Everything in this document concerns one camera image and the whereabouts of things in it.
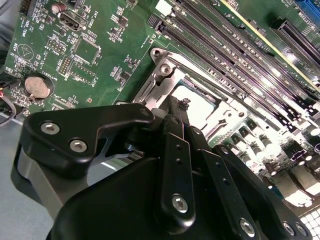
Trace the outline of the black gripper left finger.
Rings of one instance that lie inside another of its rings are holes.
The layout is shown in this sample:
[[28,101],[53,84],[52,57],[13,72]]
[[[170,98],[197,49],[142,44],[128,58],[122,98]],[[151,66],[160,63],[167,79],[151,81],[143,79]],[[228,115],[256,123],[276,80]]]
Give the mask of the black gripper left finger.
[[68,201],[90,187],[69,183],[85,178],[103,144],[110,157],[137,148],[144,152],[139,160],[186,157],[191,165],[190,145],[184,139],[187,122],[187,112],[173,97],[157,115],[138,103],[38,112],[25,120],[21,146],[27,157],[49,170]]

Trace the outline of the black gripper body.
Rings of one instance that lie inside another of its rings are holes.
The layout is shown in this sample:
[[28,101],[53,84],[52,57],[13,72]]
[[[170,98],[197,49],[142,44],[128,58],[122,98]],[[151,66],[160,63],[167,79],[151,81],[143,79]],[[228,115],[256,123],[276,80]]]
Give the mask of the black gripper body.
[[145,158],[95,183],[62,207],[50,240],[238,240],[239,219],[188,157]]

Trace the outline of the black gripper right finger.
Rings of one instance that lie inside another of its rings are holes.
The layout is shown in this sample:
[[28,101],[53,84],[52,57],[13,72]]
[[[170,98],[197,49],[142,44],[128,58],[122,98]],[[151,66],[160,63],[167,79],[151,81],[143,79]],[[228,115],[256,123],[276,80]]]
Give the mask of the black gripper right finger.
[[205,136],[188,125],[191,168],[199,171],[201,207],[222,240],[311,240],[301,220],[226,146],[210,148]]

